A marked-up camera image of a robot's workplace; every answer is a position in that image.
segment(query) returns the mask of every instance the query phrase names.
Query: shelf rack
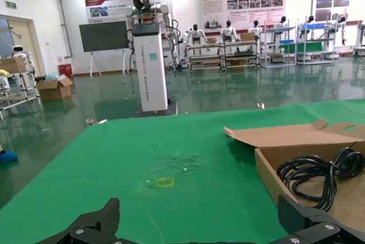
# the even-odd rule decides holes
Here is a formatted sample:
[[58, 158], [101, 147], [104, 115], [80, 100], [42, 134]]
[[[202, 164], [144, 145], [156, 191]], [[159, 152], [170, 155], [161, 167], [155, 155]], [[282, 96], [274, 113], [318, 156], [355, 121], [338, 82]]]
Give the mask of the shelf rack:
[[[32, 100], [38, 99], [38, 103], [41, 104], [39, 98], [39, 92], [36, 88], [34, 74], [35, 70], [32, 67], [32, 71], [29, 72], [21, 72], [21, 73], [13, 73], [9, 76], [2, 76], [1, 78], [18, 78], [17, 83], [20, 83], [19, 87], [10, 87], [10, 89], [5, 89], [0, 86], [0, 104], [6, 104], [5, 106], [0, 106], [0, 119], [4, 120], [3, 111], [20, 105], [22, 103], [27, 103]], [[28, 76], [30, 79], [30, 86], [27, 87], [25, 77]]]
[[[337, 31], [338, 31], [338, 27], [336, 27], [336, 33], [335, 33], [335, 36], [334, 38], [325, 38], [325, 39], [316, 39], [316, 40], [308, 40], [307, 39], [307, 31], [309, 30], [320, 30], [320, 29], [324, 29], [325, 31], [327, 31], [327, 29], [330, 28], [329, 26], [329, 19], [327, 17], [327, 21], [326, 21], [326, 24], [324, 25], [324, 28], [323, 27], [316, 27], [316, 26], [313, 26], [313, 25], [304, 25], [304, 28], [303, 26], [301, 26], [302, 29], [304, 29], [304, 51], [303, 52], [297, 52], [297, 55], [298, 56], [302, 56], [303, 57], [303, 60], [298, 60], [297, 61], [297, 64], [301, 65], [301, 66], [309, 66], [309, 65], [315, 65], [315, 64], [329, 64], [329, 63], [333, 63], [334, 62], [334, 59], [335, 59], [335, 45], [336, 45], [336, 34], [337, 34]], [[307, 49], [307, 43], [308, 42], [321, 42], [321, 43], [330, 43], [330, 42], [333, 42], [333, 51], [326, 51], [326, 50], [323, 50], [323, 51], [306, 51]], [[321, 56], [321, 59], [320, 60], [315, 60], [314, 59], [314, 55], [320, 55]], [[326, 59], [326, 55], [331, 55], [332, 54], [332, 59]], [[311, 60], [306, 60], [306, 55], [311, 55]]]
[[[294, 40], [293, 42], [290, 43], [280, 43], [280, 42], [267, 42], [267, 34], [272, 34], [273, 36], [275, 36], [275, 33], [288, 33], [288, 40], [290, 40], [290, 31], [295, 29], [295, 38], [297, 38], [297, 28], [295, 26], [290, 26], [290, 22], [288, 20], [288, 25], [287, 27], [279, 27], [276, 29], [268, 29], [267, 25], [266, 25], [266, 21], [264, 21], [264, 29], [262, 30], [262, 32], [259, 34], [259, 42], [260, 42], [260, 48], [263, 45], [264, 49], [265, 49], [265, 54], [264, 54], [264, 58], [265, 58], [265, 64], [262, 64], [262, 67], [265, 68], [281, 68], [281, 67], [287, 67], [287, 66], [295, 66], [297, 64], [297, 43], [296, 40]], [[262, 36], [261, 34], [264, 34], [265, 40], [262, 44], [261, 40], [262, 40]], [[267, 61], [267, 59], [271, 59], [271, 56], [267, 53], [267, 47], [268, 46], [275, 46], [275, 47], [279, 47], [279, 46], [290, 46], [290, 45], [295, 45], [295, 51], [294, 51], [294, 63], [290, 63], [290, 61], [288, 60], [288, 58], [290, 56], [292, 56], [293, 54], [282, 54], [283, 59], [286, 60], [286, 62], [280, 62], [280, 63], [273, 63], [271, 61]]]
[[[247, 66], [258, 66], [258, 56], [254, 55], [244, 55], [240, 53], [236, 54], [226, 54], [226, 48], [228, 47], [239, 47], [239, 46], [251, 46], [257, 45], [255, 40], [248, 42], [230, 42], [230, 43], [210, 43], [210, 44], [194, 44], [191, 46], [187, 46], [188, 48], [188, 60], [189, 60], [189, 68], [190, 70], [204, 70], [204, 69], [217, 69], [225, 71], [227, 68], [235, 68], [235, 67], [247, 67]], [[190, 51], [208, 49], [208, 48], [218, 48], [218, 53], [215, 55], [200, 55], [200, 56], [190, 56]], [[256, 59], [256, 63], [254, 64], [242, 64], [237, 66], [227, 66], [227, 61], [235, 61], [235, 60], [245, 60], [245, 59]], [[200, 63], [202, 65], [212, 64], [219, 62], [219, 67], [197, 67], [194, 68], [194, 63]]]

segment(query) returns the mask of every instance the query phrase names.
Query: box lid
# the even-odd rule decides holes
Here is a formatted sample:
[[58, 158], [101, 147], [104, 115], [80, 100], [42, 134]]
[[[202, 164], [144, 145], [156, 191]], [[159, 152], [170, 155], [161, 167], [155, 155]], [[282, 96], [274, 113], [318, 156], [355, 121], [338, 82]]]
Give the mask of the box lid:
[[68, 77], [64, 77], [61, 80], [44, 80], [36, 84], [38, 90], [56, 89], [57, 87], [66, 87], [72, 85], [73, 82]]
[[243, 143], [258, 147], [284, 147], [296, 145], [351, 143], [365, 140], [365, 126], [336, 123], [326, 126], [327, 120], [312, 124], [232, 130], [225, 133]]

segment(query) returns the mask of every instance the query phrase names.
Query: coiled black cable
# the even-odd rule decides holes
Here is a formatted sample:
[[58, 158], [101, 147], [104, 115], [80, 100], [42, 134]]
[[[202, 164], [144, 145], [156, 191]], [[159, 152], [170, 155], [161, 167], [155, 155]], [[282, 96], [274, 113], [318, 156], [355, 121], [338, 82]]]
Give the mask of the coiled black cable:
[[[329, 211], [333, 205], [337, 192], [335, 176], [342, 180], [357, 176], [365, 166], [365, 157], [355, 152], [351, 147], [343, 148], [334, 162], [324, 160], [315, 155], [296, 157], [280, 165], [277, 175], [285, 186], [291, 188], [298, 197], [317, 202], [313, 208]], [[298, 190], [299, 186], [314, 177], [324, 177], [323, 192], [321, 197], [304, 194]]]

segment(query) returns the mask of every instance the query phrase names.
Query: green tablecloth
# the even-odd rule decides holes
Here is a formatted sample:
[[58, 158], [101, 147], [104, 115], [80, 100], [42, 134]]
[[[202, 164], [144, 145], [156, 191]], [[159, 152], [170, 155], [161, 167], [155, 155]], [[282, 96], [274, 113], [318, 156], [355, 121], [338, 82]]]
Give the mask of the green tablecloth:
[[253, 148], [225, 136], [223, 126], [365, 124], [364, 106], [336, 101], [91, 126], [0, 211], [1, 243], [40, 241], [111, 197], [121, 200], [117, 236], [138, 243], [268, 243], [285, 235], [277, 208], [256, 174]]

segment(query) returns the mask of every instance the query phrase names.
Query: cardboard flap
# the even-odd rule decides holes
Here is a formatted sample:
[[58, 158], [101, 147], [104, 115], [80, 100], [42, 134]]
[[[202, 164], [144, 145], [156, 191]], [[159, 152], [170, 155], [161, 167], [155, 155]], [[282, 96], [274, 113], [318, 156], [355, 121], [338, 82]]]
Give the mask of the cardboard flap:
[[[262, 127], [253, 129], [232, 130], [224, 128], [225, 133], [243, 143], [255, 147], [281, 147], [289, 145], [326, 143], [333, 139], [332, 134], [318, 135], [318, 130], [325, 127], [327, 120], [319, 120], [312, 124]], [[344, 137], [343, 142], [351, 142], [352, 138]]]
[[69, 78], [65, 78], [65, 79], [63, 79], [63, 80], [59, 80], [59, 82], [60, 82], [60, 84], [62, 85], [62, 86], [70, 86], [70, 85], [72, 85], [73, 84], [73, 82], [72, 82], [72, 80], [70, 80]]
[[56, 80], [45, 80], [43, 82], [36, 84], [36, 88], [38, 90], [56, 89], [57, 87], [58, 87], [58, 81]]
[[342, 136], [357, 137], [360, 140], [365, 139], [365, 125], [336, 123], [322, 129], [322, 131]]

